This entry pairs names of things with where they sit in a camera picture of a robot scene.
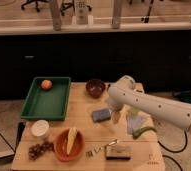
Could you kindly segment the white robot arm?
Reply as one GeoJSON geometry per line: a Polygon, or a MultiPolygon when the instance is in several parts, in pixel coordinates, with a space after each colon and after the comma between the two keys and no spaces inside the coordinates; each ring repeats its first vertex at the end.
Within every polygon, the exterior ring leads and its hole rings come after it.
{"type": "Polygon", "coordinates": [[[191,133],[191,104],[140,92],[135,80],[125,75],[107,89],[110,107],[129,105],[191,133]]]}

